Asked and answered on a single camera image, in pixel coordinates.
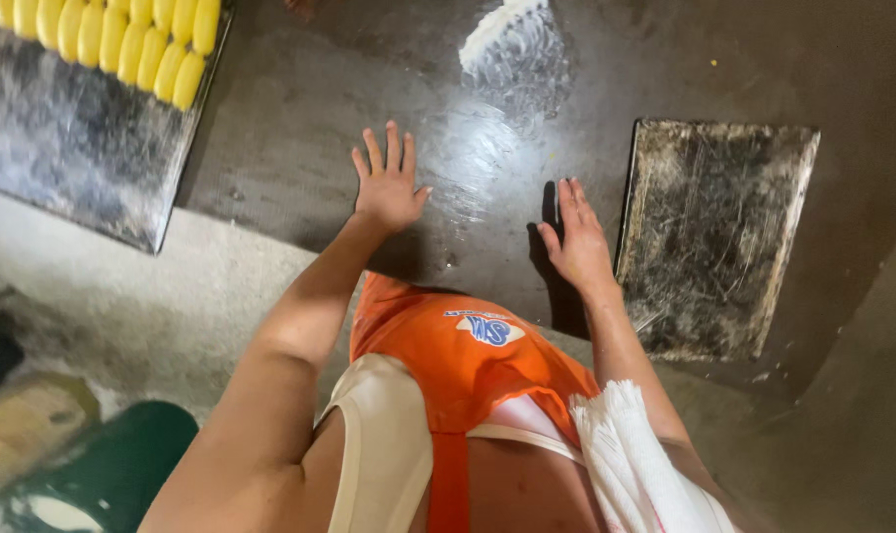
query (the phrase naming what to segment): person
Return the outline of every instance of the person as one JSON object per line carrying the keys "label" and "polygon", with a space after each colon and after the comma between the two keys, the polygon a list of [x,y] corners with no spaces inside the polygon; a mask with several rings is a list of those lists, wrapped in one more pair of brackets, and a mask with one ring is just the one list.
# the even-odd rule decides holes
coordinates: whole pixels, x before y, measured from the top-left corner
{"label": "person", "polygon": [[498,305],[370,273],[351,364],[314,427],[317,376],[367,261],[418,220],[432,193],[415,188],[413,137],[403,137],[403,153],[393,121],[385,135],[383,154],[364,130],[370,162],[352,150],[355,211],[262,321],[140,531],[683,530],[661,524],[675,517],[636,528],[621,494],[602,497],[602,476],[584,466],[596,450],[581,442],[570,398],[616,381],[635,384],[648,437],[682,475],[679,485],[704,498],[698,529],[736,530],[740,514],[636,338],[576,178],[558,183],[562,240],[550,224],[537,229],[583,298],[592,373]]}

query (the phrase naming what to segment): white towel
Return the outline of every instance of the white towel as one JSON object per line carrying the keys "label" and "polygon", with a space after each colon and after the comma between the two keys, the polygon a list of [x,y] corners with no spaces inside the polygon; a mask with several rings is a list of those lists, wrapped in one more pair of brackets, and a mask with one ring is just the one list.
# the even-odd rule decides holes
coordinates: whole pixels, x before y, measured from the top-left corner
{"label": "white towel", "polygon": [[637,385],[610,381],[595,398],[574,395],[570,413],[609,531],[706,531],[681,476],[649,425]]}

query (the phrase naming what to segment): skin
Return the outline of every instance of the skin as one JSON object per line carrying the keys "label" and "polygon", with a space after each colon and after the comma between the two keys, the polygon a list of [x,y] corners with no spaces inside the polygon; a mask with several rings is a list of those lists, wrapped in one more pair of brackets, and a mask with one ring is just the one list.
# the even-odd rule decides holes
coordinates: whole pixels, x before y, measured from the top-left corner
{"label": "skin", "polygon": [[[415,140],[390,121],[386,152],[363,131],[367,163],[355,211],[336,239],[297,277],[248,344],[221,401],[152,503],[139,531],[326,531],[336,502],[345,420],[331,412],[313,429],[316,379],[346,317],[353,290],[383,241],[421,216],[431,187],[415,187]],[[747,530],[691,445],[622,306],[609,248],[576,179],[559,183],[564,239],[538,225],[550,261],[583,296],[600,386],[632,380],[672,462]],[[589,478],[547,450],[469,439],[473,531],[605,530]],[[410,527],[425,531],[428,491]]]}

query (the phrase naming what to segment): green container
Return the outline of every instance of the green container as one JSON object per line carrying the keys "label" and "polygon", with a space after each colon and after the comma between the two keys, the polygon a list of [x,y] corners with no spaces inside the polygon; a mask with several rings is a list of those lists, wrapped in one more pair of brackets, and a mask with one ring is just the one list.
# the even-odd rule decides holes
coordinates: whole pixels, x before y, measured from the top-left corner
{"label": "green container", "polygon": [[136,404],[76,438],[0,497],[0,527],[134,533],[198,432],[182,408]]}

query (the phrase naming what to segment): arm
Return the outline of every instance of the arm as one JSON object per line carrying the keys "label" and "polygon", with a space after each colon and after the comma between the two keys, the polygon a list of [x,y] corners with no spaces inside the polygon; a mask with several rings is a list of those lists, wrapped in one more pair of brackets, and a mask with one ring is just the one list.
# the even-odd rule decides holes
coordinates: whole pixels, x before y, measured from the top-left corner
{"label": "arm", "polygon": [[[356,210],[339,235],[284,292],[248,344],[221,401],[162,487],[140,531],[266,530],[276,506],[305,499],[316,378],[326,364],[359,276],[386,237],[421,215],[431,188],[414,190],[415,144],[405,161],[395,123],[388,163],[364,131],[357,149]],[[279,495],[281,500],[273,502]]]}
{"label": "arm", "polygon": [[609,245],[596,213],[586,202],[580,180],[560,180],[563,240],[550,224],[537,225],[550,261],[583,298],[593,343],[593,374],[602,388],[608,381],[632,380],[642,390],[649,424],[675,468],[725,506],[728,516],[745,530],[747,520],[718,487],[691,445],[688,431],[658,380],[649,357],[632,328],[622,303],[609,257]]}

